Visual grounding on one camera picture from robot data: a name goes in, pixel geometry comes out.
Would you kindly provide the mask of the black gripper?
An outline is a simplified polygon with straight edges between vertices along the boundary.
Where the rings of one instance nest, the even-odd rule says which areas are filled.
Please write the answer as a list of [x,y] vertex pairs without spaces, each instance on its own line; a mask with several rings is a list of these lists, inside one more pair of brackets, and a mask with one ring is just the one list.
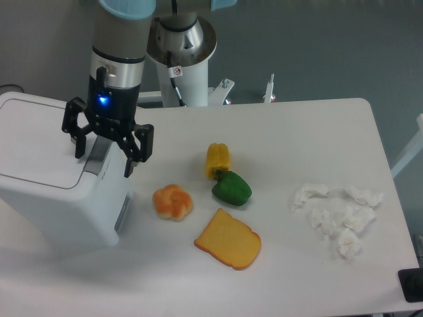
[[[61,126],[75,144],[75,158],[80,159],[85,154],[86,135],[93,131],[107,139],[118,140],[127,158],[126,178],[139,163],[149,159],[153,153],[155,128],[151,124],[135,123],[139,88],[140,85],[131,88],[100,87],[96,79],[89,77],[87,104],[79,97],[68,101]],[[88,120],[83,127],[78,124],[80,114]]]

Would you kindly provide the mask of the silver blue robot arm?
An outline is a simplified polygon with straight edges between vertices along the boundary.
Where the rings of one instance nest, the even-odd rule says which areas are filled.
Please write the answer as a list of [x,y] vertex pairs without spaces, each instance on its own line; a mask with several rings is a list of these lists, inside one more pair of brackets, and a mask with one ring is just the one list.
[[62,123],[75,157],[85,154],[90,133],[123,150],[125,176],[151,156],[153,126],[135,122],[146,59],[156,64],[164,106],[207,106],[208,61],[217,38],[199,12],[231,6],[232,1],[99,1],[88,97],[70,100]]

